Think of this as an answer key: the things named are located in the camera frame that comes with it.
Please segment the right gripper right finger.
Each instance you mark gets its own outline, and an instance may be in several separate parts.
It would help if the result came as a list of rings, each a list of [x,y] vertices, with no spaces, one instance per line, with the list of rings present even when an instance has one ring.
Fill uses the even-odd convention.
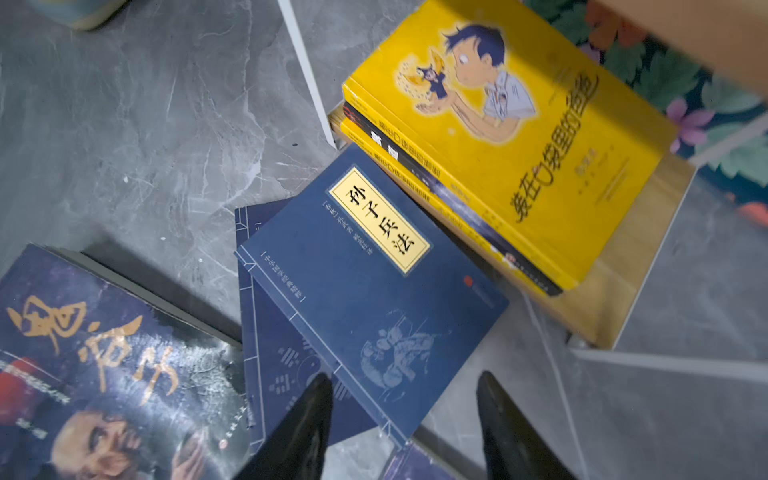
[[[489,479],[575,479],[491,372],[476,395]]]

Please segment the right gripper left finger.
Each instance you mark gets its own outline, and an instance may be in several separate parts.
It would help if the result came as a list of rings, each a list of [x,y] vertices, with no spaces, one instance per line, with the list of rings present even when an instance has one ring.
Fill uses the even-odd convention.
[[[320,479],[332,407],[332,382],[319,374],[234,479]]]

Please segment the black wolf cover book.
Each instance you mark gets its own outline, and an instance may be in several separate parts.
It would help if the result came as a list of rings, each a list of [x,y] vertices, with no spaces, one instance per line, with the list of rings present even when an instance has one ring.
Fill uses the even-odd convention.
[[[419,180],[428,186],[431,193],[437,196],[444,204],[463,219],[472,231],[487,240],[492,250],[500,253],[502,261],[515,270],[519,270],[536,286],[541,288],[547,296],[556,297],[563,293],[563,289],[527,257],[520,253],[509,241],[495,231],[481,216],[475,213],[463,200],[444,185],[427,168],[419,164],[402,147],[397,145],[384,133],[380,127],[364,117],[349,103],[343,104],[343,113],[355,125],[368,134],[379,146],[384,148],[395,160],[405,166]]]

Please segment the yellow cartoon cover book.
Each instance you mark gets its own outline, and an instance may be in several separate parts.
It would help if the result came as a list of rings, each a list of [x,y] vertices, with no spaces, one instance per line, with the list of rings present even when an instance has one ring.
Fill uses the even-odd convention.
[[[427,1],[343,98],[563,292],[587,276],[675,126],[519,1]]]

